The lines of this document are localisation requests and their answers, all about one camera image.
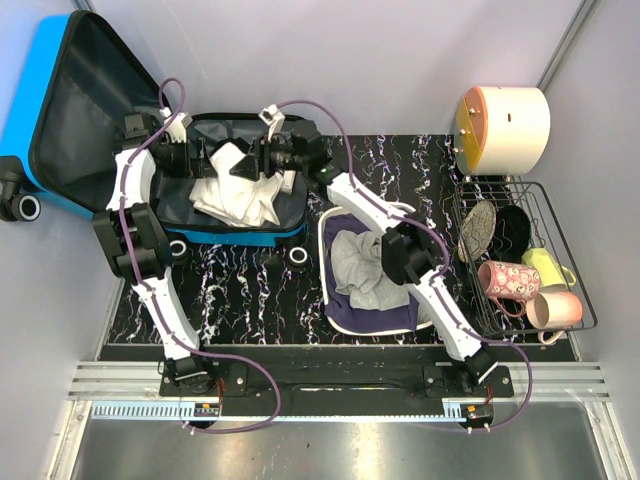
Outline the blue fish-print suitcase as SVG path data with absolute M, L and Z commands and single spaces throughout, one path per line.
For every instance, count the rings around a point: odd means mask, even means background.
M 116 180 L 114 155 L 134 113 L 161 118 L 159 85 L 101 16 L 75 11 L 36 27 L 1 137 L 1 217 L 20 219 L 26 194 L 90 218 L 103 210 Z M 172 240 L 275 247 L 303 233 L 308 191 L 296 178 L 273 201 L 279 221 L 231 227 L 198 212 L 195 179 L 157 172 L 151 204 Z

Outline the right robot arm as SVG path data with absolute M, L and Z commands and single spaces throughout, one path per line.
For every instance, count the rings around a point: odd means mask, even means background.
M 233 162 L 230 173 L 258 180 L 278 170 L 301 173 L 318 195 L 348 210 L 380 236 L 382 270 L 426 310 L 456 367 L 457 390 L 472 397 L 486 389 L 498 362 L 443 281 L 450 259 L 442 239 L 417 213 L 402 211 L 375 195 L 333 159 L 312 121 L 295 126 L 286 141 L 276 135 L 255 139 L 248 152 Z

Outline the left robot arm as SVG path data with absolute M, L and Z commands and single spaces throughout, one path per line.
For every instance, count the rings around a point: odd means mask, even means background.
M 113 274 L 126 280 L 146 307 L 164 349 L 161 393 L 203 396 L 214 389 L 216 372 L 202 356 L 200 341 L 181 305 L 172 267 L 187 253 L 185 244 L 172 248 L 151 205 L 157 162 L 171 156 L 164 140 L 175 116 L 170 110 L 160 125 L 147 113 L 125 118 L 122 143 L 114 152 L 116 177 L 104 210 L 92 217 L 92 227 Z

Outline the cream cylindrical drawer box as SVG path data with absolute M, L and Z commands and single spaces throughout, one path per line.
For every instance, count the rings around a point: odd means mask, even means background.
M 455 116 L 457 168 L 471 176 L 520 176 L 540 160 L 550 134 L 544 93 L 535 87 L 474 86 Z

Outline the white fluffy towel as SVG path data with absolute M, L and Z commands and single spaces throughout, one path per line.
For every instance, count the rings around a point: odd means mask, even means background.
M 284 177 L 260 174 L 248 180 L 230 173 L 245 157 L 234 143 L 227 142 L 216 150 L 209 162 L 217 176 L 197 179 L 190 192 L 195 210 L 208 214 L 232 227 L 262 227 L 265 222 L 280 225 L 274 201 L 280 193 Z

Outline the grey cloth garment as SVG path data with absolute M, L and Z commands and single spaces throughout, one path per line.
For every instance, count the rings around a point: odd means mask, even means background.
M 408 306 L 409 293 L 386 275 L 380 239 L 370 231 L 337 233 L 330 251 L 335 290 L 351 308 L 387 311 Z

